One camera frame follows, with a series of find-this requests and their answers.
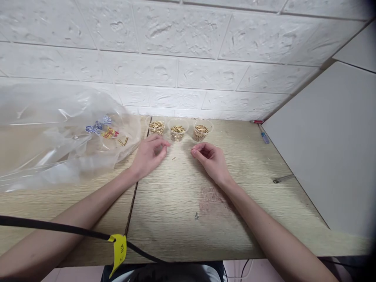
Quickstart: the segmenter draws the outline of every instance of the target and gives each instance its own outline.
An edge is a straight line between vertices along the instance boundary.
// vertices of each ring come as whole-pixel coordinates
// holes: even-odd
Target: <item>clear plastic bag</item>
[[[93,179],[141,140],[139,116],[96,89],[19,84],[0,97],[0,192]]]

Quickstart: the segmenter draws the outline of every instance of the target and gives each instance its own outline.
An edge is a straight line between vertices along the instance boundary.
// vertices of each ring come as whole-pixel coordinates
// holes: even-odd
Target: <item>hand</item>
[[[158,150],[161,145],[163,146],[162,150],[159,154],[156,154],[155,151]],[[138,146],[136,157],[129,169],[135,174],[138,180],[147,176],[156,169],[166,157],[167,147],[169,146],[170,143],[158,134],[148,136],[146,139],[142,140]]]
[[[228,172],[223,150],[208,142],[193,146],[191,154],[203,165],[206,172],[220,187],[232,180]]]

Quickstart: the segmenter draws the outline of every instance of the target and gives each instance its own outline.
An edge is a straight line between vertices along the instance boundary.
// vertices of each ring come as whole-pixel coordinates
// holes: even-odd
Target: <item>small metal pin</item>
[[[290,175],[287,175],[287,176],[284,176],[284,177],[274,178],[273,183],[278,184],[278,183],[281,183],[284,180],[288,180],[288,179],[293,178],[293,177],[295,177],[295,175],[290,174]]]

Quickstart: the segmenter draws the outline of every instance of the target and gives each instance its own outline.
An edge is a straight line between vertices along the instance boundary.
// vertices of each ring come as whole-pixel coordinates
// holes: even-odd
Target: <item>plastic cup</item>
[[[171,128],[174,126],[182,126],[185,130],[182,133],[172,131]],[[180,142],[183,139],[184,134],[187,132],[189,124],[181,118],[173,118],[168,122],[168,128],[170,129],[171,140],[174,142]]]
[[[208,129],[208,132],[201,132],[197,130],[196,126],[203,125]],[[195,122],[195,125],[193,127],[193,140],[196,142],[201,142],[204,140],[209,133],[211,133],[214,129],[214,125],[212,124],[211,121],[207,119],[197,119]]]
[[[158,128],[150,127],[150,124],[153,124],[153,122],[155,121],[163,123],[163,126],[160,126]],[[164,116],[148,116],[145,120],[145,124],[152,134],[158,134],[162,136],[165,129],[166,118]]]

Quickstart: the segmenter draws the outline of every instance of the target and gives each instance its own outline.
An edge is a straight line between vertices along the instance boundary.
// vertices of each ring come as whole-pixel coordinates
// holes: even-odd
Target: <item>forearm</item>
[[[221,187],[285,281],[337,281],[306,246],[268,215],[234,180]]]
[[[52,222],[91,229],[119,196],[137,181],[137,176],[131,170],[125,170],[55,217]],[[0,277],[40,281],[82,239],[81,235],[35,230],[0,257]]]

